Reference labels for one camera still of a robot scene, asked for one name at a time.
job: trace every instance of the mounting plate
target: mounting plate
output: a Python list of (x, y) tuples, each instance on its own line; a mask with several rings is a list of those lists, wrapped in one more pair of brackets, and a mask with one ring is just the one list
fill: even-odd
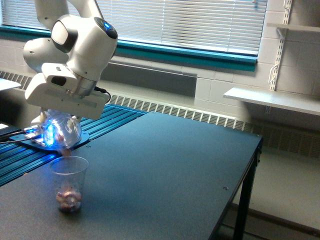
[[(85, 131), (82, 131), (81, 133), (81, 139), (80, 141), (78, 141), (75, 145), (74, 145), (74, 149), (77, 149), (79, 147), (81, 147), (82, 145), (86, 144), (89, 142), (89, 134)], [(9, 138), (10, 140), (12, 141), (15, 141), (15, 140), (23, 140), (23, 139), (26, 139), (25, 135), (24, 134), (19, 134), (19, 135), (16, 135), (16, 136), (12, 136)], [(25, 145), (25, 146), (28, 146), (28, 147), (32, 147), (32, 148), (35, 148), (35, 149), (39, 149), (39, 150), (43, 150), (43, 151), (48, 151), (48, 152), (57, 152), (56, 150), (52, 150), (50, 149), (49, 147), (46, 147), (46, 146), (42, 146), (40, 145), (39, 143), (36, 143), (35, 141), (33, 140), (26, 140), (26, 141), (22, 141), (20, 142), (19, 144), (21, 145)]]

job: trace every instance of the shelf bracket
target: shelf bracket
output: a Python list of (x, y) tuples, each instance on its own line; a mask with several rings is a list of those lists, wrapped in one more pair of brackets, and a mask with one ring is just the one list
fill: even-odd
[(289, 11), (290, 11), (290, 8), (291, 8), (291, 4), (292, 4), (292, 0), (284, 0), (284, 1), (283, 1), (283, 7), (284, 7), (284, 9), (289, 12)]
[[(292, 0), (284, 0), (283, 1), (283, 7), (285, 9), (283, 24), (287, 25), (289, 23), (291, 6), (292, 6)], [(278, 51), (276, 53), (275, 63), (274, 63), (274, 66), (270, 69), (270, 75), (269, 75), (269, 79), (268, 79), (268, 82), (270, 84), (269, 90), (273, 91), (273, 92), (276, 91), (276, 88), (277, 88), (277, 81), (278, 81), (278, 75), (279, 75), (279, 70), (280, 70), (280, 65), (281, 65), (281, 59), (282, 59), (283, 49), (285, 46), (286, 35), (287, 35), (287, 29), (282, 29), (282, 28), (277, 27), (276, 31), (280, 36), (279, 45), (278, 45)], [(270, 114), (270, 112), (271, 112), (271, 107), (266, 106), (265, 113)]]
[(280, 35), (281, 39), (284, 39), (286, 37), (286, 33), (287, 33), (286, 29), (277, 27), (276, 32)]

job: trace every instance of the window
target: window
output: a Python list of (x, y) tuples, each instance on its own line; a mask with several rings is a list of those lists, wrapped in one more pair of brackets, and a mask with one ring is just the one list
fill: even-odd
[[(1, 0), (3, 24), (43, 28), (33, 0)], [(97, 0), (119, 39), (258, 55), (267, 0)], [(76, 10), (71, 7), (70, 13)]]

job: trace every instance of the heater vent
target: heater vent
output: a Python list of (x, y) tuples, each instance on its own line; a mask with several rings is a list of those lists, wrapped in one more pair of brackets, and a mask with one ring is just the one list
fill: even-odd
[(21, 85), (19, 89), (26, 90), (32, 80), (32, 77), (10, 73), (6, 71), (0, 71), (0, 79), (16, 82)]
[[(21, 84), (20, 89), (27, 89), (31, 77), (0, 71), (0, 78)], [(181, 118), (192, 119), (204, 123), (220, 125), (240, 131), (245, 131), (263, 136), (263, 145), (292, 153), (298, 153), (313, 158), (320, 157), (320, 135), (311, 134), (295, 129), (281, 128), (277, 126), (266, 126), (253, 124), (235, 117), (220, 115), (198, 109), (167, 104), (163, 102), (152, 102), (150, 100), (134, 99), (130, 96), (113, 95), (110, 104), (129, 107), (145, 112), (158, 112)]]

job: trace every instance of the black cable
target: black cable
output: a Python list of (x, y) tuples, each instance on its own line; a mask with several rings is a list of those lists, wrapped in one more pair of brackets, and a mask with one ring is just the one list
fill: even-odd
[(105, 104), (107, 104), (108, 102), (110, 102), (110, 100), (111, 100), (111, 94), (110, 94), (110, 92), (108, 92), (107, 90), (105, 90), (106, 91), (106, 94), (108, 94), (109, 95), (109, 100), (108, 101), (106, 101), (106, 103)]
[(105, 104), (107, 104), (108, 102), (110, 102), (110, 100), (111, 100), (111, 94), (110, 94), (110, 92), (108, 92), (108, 91), (105, 90), (104, 88), (101, 88), (101, 87), (98, 87), (98, 86), (95, 86), (95, 87), (94, 87), (94, 90), (95, 90), (95, 91), (98, 91), (98, 92), (101, 92), (101, 93), (103, 93), (103, 94), (109, 95), (109, 100), (108, 100)]
[(12, 136), (15, 136), (15, 135), (19, 135), (19, 134), (24, 134), (25, 132), (23, 130), (21, 131), (16, 131), (16, 132), (12, 132), (12, 133), (8, 133), (8, 134), (5, 134), (3, 136), (0, 136), (0, 140), (3, 140), (3, 139), (7, 139), (9, 137), (12, 137)]
[(21, 140), (14, 140), (14, 141), (0, 141), (0, 144), (13, 144), (13, 143), (20, 143), (20, 142), (27, 141), (27, 140), (38, 139), (39, 137), (40, 137), (40, 136), (39, 136), (39, 135), (37, 135), (37, 136), (33, 136), (33, 137), (30, 137), (30, 138), (21, 139)]

